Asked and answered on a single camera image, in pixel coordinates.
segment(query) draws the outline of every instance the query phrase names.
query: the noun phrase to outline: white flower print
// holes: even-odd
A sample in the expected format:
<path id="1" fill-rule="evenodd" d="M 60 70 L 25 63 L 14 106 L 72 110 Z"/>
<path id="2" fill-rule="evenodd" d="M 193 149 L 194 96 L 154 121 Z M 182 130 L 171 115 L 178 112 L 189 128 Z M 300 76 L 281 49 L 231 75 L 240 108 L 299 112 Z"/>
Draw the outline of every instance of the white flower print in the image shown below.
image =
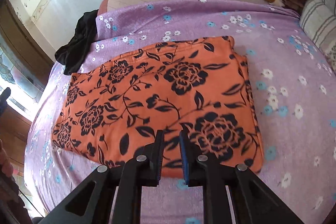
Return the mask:
<path id="1" fill-rule="evenodd" d="M 281 87 L 280 88 L 280 93 L 281 93 L 281 95 L 288 97 L 288 91 L 287 91 L 286 88 Z"/>
<path id="2" fill-rule="evenodd" d="M 327 90 L 326 90 L 326 88 L 324 87 L 324 85 L 320 85 L 320 90 L 321 90 L 325 95 L 327 95 Z"/>
<path id="3" fill-rule="evenodd" d="M 237 23 L 237 19 L 234 16 L 230 16 L 230 22 L 233 24 Z"/>
<path id="4" fill-rule="evenodd" d="M 307 80 L 302 75 L 299 76 L 299 81 L 301 82 L 301 84 L 307 85 Z"/>
<path id="5" fill-rule="evenodd" d="M 283 179 L 281 181 L 281 187 L 282 188 L 287 188 L 288 186 L 291 185 L 291 180 L 292 180 L 292 175 L 291 173 L 285 173 L 283 176 Z"/>
<path id="6" fill-rule="evenodd" d="M 273 110 L 277 110 L 278 109 L 278 99 L 274 94 L 271 94 L 268 99 L 268 104 L 272 107 Z"/>
<path id="7" fill-rule="evenodd" d="M 163 40 L 164 42 L 168 42 L 168 41 L 170 40 L 170 36 L 169 36 L 169 35 L 165 35 L 165 36 L 162 38 L 162 40 Z"/>
<path id="8" fill-rule="evenodd" d="M 264 77 L 266 77 L 267 79 L 273 78 L 273 72 L 269 69 L 264 69 L 261 74 L 264 75 Z"/>
<path id="9" fill-rule="evenodd" d="M 316 156 L 314 158 L 314 166 L 318 167 L 320 164 L 321 158 L 319 156 Z"/>
<path id="10" fill-rule="evenodd" d="M 276 94 L 277 93 L 277 89 L 272 85 L 268 87 L 267 91 L 268 91 L 268 93 L 271 93 L 271 94 Z"/>
<path id="11" fill-rule="evenodd" d="M 303 108 L 299 104 L 295 104 L 294 115 L 298 120 L 303 117 Z"/>
<path id="12" fill-rule="evenodd" d="M 314 209 L 317 210 L 318 208 L 320 208 L 322 202 L 323 202 L 323 197 L 322 197 L 322 196 L 319 196 L 319 198 L 318 198 L 317 201 L 316 201 L 316 204 L 315 204 Z"/>

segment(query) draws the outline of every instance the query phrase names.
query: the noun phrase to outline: purple bedsheet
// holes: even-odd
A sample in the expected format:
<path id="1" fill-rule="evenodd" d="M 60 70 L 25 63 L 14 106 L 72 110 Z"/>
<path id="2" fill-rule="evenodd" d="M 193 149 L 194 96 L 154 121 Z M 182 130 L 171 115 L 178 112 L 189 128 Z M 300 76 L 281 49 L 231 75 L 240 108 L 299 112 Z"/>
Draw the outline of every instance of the purple bedsheet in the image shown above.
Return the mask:
<path id="1" fill-rule="evenodd" d="M 98 39 L 79 72 L 157 42 L 231 35 L 247 54 L 265 148 L 259 177 L 306 224 L 321 224 L 336 200 L 336 77 L 282 8 L 229 0 L 169 0 L 97 17 Z M 25 153 L 25 182 L 52 210 L 98 164 L 50 144 L 70 76 L 53 66 Z M 163 178 L 143 190 L 142 223 L 202 223 L 202 190 Z"/>

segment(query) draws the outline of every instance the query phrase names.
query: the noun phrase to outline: striped pillow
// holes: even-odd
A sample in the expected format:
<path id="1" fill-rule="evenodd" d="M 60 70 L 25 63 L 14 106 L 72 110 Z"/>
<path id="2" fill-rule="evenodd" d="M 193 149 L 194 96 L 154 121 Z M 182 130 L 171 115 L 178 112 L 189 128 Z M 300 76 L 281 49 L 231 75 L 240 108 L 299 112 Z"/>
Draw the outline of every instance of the striped pillow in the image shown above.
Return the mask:
<path id="1" fill-rule="evenodd" d="M 336 70 L 336 1 L 307 0 L 300 26 Z"/>

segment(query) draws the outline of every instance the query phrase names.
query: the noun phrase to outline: floral bedsheet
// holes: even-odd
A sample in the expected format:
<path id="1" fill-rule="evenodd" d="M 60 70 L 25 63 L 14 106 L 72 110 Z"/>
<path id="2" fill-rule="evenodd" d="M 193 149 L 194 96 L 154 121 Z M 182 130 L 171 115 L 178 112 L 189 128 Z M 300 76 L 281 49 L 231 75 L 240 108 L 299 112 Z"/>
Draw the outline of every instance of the floral bedsheet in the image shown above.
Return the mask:
<path id="1" fill-rule="evenodd" d="M 79 72 L 146 45 L 231 35 L 247 55 L 265 162 L 258 176 L 306 224 L 320 224 L 336 201 L 336 77 L 324 56 L 282 8 L 232 0 L 169 0 L 97 17 L 98 42 Z M 51 130 L 70 76 L 53 66 L 31 126 L 25 182 L 52 210 L 98 164 L 52 146 Z M 142 223 L 202 223 L 202 189 L 162 178 L 144 188 Z"/>

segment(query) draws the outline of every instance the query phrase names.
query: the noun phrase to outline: folded orange garment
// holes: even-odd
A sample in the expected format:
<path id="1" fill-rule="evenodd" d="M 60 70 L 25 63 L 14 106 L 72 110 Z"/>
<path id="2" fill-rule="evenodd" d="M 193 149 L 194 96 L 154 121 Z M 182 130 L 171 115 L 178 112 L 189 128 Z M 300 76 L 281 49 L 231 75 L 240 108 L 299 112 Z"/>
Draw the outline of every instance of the folded orange garment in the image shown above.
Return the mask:
<path id="1" fill-rule="evenodd" d="M 53 143 L 123 165 L 165 132 L 162 175 L 182 177 L 179 133 L 222 164 L 261 169 L 263 147 L 245 56 L 232 37 L 161 42 L 73 73 Z"/>

